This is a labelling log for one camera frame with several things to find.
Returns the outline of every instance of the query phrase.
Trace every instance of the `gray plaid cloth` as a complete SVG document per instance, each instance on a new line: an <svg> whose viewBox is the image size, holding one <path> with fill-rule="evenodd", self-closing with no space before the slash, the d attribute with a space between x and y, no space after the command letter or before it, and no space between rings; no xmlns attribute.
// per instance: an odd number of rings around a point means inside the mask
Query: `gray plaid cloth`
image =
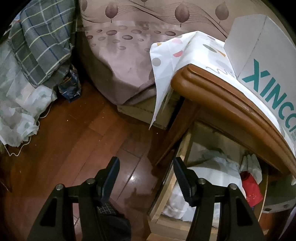
<svg viewBox="0 0 296 241"><path fill-rule="evenodd" d="M75 17L75 0L32 0L12 26L9 42L34 87L52 88L68 73Z"/></svg>

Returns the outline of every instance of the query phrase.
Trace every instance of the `metal screw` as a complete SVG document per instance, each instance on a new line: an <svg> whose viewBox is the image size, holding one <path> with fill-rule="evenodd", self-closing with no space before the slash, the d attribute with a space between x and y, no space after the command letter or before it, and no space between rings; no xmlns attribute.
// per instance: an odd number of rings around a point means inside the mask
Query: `metal screw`
<svg viewBox="0 0 296 241"><path fill-rule="evenodd" d="M198 182L199 184L205 184L207 181L206 181L206 179L204 179L204 178L199 178L199 179L197 180L197 182Z"/></svg>
<svg viewBox="0 0 296 241"><path fill-rule="evenodd" d="M96 180L94 178L89 178L86 180L87 184L93 184Z"/></svg>
<svg viewBox="0 0 296 241"><path fill-rule="evenodd" d="M62 190L64 188L64 185L63 184L58 184L56 185L56 189L59 191L59 190Z"/></svg>
<svg viewBox="0 0 296 241"><path fill-rule="evenodd" d="M230 186L230 188L231 188L232 190L236 190L236 189L237 189L237 185L234 184L234 183L231 183L229 186Z"/></svg>

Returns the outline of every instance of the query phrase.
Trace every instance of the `table leg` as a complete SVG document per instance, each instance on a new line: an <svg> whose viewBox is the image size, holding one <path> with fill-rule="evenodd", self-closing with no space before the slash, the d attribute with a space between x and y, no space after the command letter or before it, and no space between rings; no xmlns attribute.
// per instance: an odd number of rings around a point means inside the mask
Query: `table leg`
<svg viewBox="0 0 296 241"><path fill-rule="evenodd" d="M188 99L184 100L168 134L155 155L155 165L162 161L174 144L184 135L186 130L194 122L200 108L201 106L198 103Z"/></svg>

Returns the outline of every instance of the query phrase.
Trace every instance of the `red pouch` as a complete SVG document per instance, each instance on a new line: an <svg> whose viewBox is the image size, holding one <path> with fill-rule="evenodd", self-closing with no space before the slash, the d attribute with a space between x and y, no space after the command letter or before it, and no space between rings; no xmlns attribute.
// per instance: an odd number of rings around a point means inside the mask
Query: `red pouch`
<svg viewBox="0 0 296 241"><path fill-rule="evenodd" d="M242 179L242 187L246 192L247 202L251 207L253 207L263 200L259 186L249 172L241 172L240 176Z"/></svg>

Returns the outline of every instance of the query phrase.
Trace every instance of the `wooden drawer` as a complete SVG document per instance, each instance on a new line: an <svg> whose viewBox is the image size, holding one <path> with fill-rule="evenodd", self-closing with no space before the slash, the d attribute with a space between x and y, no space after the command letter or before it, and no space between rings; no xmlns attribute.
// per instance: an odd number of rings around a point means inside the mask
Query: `wooden drawer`
<svg viewBox="0 0 296 241"><path fill-rule="evenodd" d="M176 153L176 156L181 157L187 166L196 165L196 163L192 161L192 155L194 155L192 146L196 145L196 143L198 143L200 146L206 147L209 150L215 148L221 149L231 159L236 158L241 160L242 156L248 152L245 148L222 135L220 132L213 130L212 128L201 123L194 123L194 125L184 135ZM261 169L263 180L259 184L259 187L265 200L268 173L267 166L264 162L261 164ZM171 165L163 181L162 188L148 213L147 218L152 234L147 240L157 240L160 237L162 237L160 240L165 241L186 240L191 222L184 222L180 219L170 218L162 214L162 211L171 195L175 183L176 176L173 171L173 166ZM255 206L254 213L258 220L260 219L262 213L264 200ZM218 229L212 227L210 241L216 240L217 234Z"/></svg>

